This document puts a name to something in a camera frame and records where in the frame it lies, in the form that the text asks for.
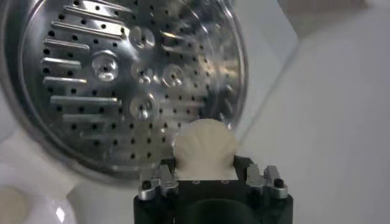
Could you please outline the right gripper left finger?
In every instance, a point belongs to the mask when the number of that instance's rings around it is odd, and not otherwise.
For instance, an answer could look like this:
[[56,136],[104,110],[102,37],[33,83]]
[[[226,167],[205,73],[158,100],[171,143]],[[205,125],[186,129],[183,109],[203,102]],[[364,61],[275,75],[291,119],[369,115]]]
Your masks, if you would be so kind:
[[163,159],[159,165],[141,170],[138,198],[150,201],[157,194],[167,197],[171,192],[178,193],[179,182],[174,175],[175,163],[174,158]]

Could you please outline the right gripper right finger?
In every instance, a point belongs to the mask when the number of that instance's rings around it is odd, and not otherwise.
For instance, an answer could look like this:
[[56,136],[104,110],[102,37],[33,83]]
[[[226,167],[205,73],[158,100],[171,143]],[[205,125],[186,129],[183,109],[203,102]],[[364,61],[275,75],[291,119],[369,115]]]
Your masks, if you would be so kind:
[[233,162],[237,177],[245,184],[258,191],[261,195],[269,195],[276,199],[288,197],[288,187],[281,178],[276,166],[266,166],[260,170],[258,164],[250,158],[235,156]]

